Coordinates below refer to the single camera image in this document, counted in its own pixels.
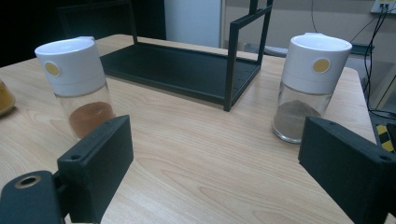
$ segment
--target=yellow circle label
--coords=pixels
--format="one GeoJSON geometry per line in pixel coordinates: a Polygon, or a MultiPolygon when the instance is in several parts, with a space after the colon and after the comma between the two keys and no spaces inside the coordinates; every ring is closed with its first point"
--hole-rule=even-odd
{"type": "Polygon", "coordinates": [[[46,70],[53,76],[59,76],[59,68],[55,63],[46,63],[46,70]]]}
{"type": "Polygon", "coordinates": [[[319,59],[316,62],[314,62],[314,71],[317,73],[324,73],[326,72],[330,67],[330,62],[327,61],[326,59],[319,59]]]}

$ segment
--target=wall socket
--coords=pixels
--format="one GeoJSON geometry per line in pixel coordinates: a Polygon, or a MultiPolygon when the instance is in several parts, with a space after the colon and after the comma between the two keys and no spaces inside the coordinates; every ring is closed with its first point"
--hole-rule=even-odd
{"type": "Polygon", "coordinates": [[[372,13],[381,13],[382,7],[388,6],[388,12],[396,14],[396,0],[375,0],[371,9],[372,13]]]}

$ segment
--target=shaker lid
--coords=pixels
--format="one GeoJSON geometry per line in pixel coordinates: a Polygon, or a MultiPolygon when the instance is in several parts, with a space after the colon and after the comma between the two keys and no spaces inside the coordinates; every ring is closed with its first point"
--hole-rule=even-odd
{"type": "Polygon", "coordinates": [[[290,40],[282,81],[302,92],[332,93],[352,45],[336,37],[307,33],[290,40]]]}
{"type": "Polygon", "coordinates": [[[35,49],[55,94],[78,96],[98,90],[106,77],[95,45],[90,38],[73,38],[35,49]]]}

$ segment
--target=yellow jar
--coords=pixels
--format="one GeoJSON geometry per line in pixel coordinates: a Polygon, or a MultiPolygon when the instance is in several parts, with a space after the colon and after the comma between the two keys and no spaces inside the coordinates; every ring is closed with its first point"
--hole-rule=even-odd
{"type": "Polygon", "coordinates": [[[6,84],[0,79],[0,116],[7,113],[15,105],[15,98],[6,84]]]}

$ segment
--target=transparent jar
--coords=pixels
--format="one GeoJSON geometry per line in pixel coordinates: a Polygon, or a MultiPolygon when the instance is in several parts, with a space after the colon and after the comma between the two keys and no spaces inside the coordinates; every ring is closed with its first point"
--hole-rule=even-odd
{"type": "Polygon", "coordinates": [[[94,92],[79,96],[55,96],[77,139],[83,138],[106,120],[115,118],[107,84],[94,92]]]}
{"type": "Polygon", "coordinates": [[[290,40],[273,119],[282,140],[301,143],[305,118],[324,115],[351,49],[345,40],[322,34],[290,40]]]}
{"type": "Polygon", "coordinates": [[[78,37],[35,49],[77,140],[115,117],[94,39],[78,37]]]}
{"type": "Polygon", "coordinates": [[[280,83],[277,110],[272,125],[282,140],[300,144],[306,117],[323,117],[332,93],[314,94],[294,90],[280,83]]]}

